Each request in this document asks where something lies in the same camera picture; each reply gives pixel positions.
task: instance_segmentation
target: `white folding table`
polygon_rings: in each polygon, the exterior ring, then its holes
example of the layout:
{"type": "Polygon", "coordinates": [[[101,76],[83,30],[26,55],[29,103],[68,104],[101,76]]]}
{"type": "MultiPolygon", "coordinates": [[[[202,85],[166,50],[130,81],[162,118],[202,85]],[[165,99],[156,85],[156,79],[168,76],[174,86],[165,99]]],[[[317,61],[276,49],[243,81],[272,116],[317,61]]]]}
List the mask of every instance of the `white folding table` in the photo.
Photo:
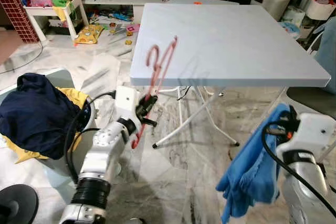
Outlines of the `white folding table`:
{"type": "Polygon", "coordinates": [[[154,148],[203,109],[214,124],[207,106],[227,86],[324,87],[330,79],[261,6],[146,4],[131,66],[133,85],[150,84],[153,68],[145,65],[148,51],[157,44],[162,54],[174,36],[178,42],[163,85],[193,86],[203,105],[154,148]],[[198,86],[218,88],[205,101],[198,86]]]}

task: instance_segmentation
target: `black rubber foot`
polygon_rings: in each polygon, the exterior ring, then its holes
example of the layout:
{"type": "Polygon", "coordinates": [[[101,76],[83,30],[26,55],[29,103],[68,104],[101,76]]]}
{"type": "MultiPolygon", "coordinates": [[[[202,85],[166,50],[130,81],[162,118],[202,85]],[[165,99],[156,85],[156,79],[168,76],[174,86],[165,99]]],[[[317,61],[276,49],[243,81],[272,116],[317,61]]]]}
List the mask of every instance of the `black rubber foot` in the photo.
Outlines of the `black rubber foot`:
{"type": "Polygon", "coordinates": [[[31,224],[37,212],[38,198],[30,186],[13,185],[0,191],[0,204],[10,210],[5,223],[31,224]]]}

